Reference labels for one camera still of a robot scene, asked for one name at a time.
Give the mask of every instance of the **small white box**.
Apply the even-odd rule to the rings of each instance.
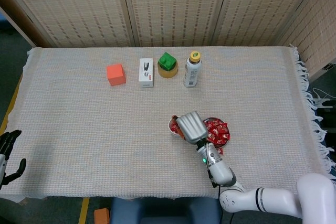
[[[139,64],[140,88],[152,88],[154,86],[153,58],[142,58]]]

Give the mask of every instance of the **cable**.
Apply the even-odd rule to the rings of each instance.
[[[317,98],[318,98],[318,99],[321,99],[321,97],[319,96],[319,94],[317,94],[317,92],[316,92],[315,90],[318,90],[318,91],[322,92],[323,94],[325,94],[325,96],[324,96],[322,99],[324,99],[324,98],[326,98],[326,97],[331,97],[331,98],[336,99],[336,97],[333,97],[332,95],[329,95],[328,93],[324,92],[324,91],[321,90],[321,89],[313,88],[313,92],[317,95]]]
[[[230,219],[230,224],[232,224],[232,220],[233,220],[233,216],[235,215],[235,213],[233,213],[232,215],[231,215],[231,219]]]
[[[221,217],[220,217],[220,220],[219,220],[219,224],[222,224],[222,221],[223,221],[223,209],[222,209],[222,206],[220,205],[220,203],[221,203],[221,200],[219,199],[220,198],[220,196],[221,196],[221,189],[220,189],[221,187],[220,187],[220,185],[218,186],[218,202],[219,202],[219,207],[221,208]]]

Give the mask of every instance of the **black cable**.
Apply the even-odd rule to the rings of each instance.
[[[220,196],[221,196],[221,189],[220,189],[221,187],[220,187],[220,185],[218,186],[218,202],[219,202],[219,207],[221,208],[221,217],[220,217],[220,220],[219,220],[219,224],[222,224],[222,221],[223,221],[223,209],[222,209],[222,206],[220,205],[220,203],[221,203],[221,200],[219,199],[220,198]]]
[[[233,220],[233,216],[235,215],[235,213],[233,213],[232,215],[231,215],[231,219],[230,219],[230,224],[232,224],[232,220]]]

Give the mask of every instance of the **green cube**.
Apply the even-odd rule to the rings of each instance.
[[[159,65],[162,69],[170,71],[175,67],[176,59],[167,52],[165,52],[159,59]]]

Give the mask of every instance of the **yellow bottle cap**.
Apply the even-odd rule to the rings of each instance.
[[[192,51],[190,54],[190,61],[192,62],[199,62],[201,59],[201,53],[197,51]]]

